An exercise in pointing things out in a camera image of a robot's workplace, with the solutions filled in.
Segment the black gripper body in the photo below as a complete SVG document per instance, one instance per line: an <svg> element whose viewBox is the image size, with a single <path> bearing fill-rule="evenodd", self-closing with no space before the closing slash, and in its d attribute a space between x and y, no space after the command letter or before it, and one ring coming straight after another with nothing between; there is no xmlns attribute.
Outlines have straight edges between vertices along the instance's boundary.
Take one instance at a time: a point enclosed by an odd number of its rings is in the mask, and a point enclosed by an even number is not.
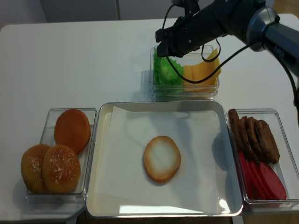
<svg viewBox="0 0 299 224"><path fill-rule="evenodd" d="M224 27L215 18L213 5L180 17L169 28L156 31L157 55L159 57L183 57L200 46L224 35Z"/></svg>

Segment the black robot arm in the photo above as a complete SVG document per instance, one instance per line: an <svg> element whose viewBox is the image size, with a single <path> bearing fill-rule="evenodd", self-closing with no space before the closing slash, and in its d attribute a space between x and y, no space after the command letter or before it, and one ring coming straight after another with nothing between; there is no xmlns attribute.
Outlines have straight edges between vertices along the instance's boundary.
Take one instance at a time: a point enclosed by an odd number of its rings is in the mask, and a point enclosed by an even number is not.
<svg viewBox="0 0 299 224"><path fill-rule="evenodd" d="M159 57L183 57L214 39L233 35L253 51L269 51L299 74L299 32L281 24L264 0L215 0L203 9L197 1L173 4L183 7L185 15L156 32Z"/></svg>

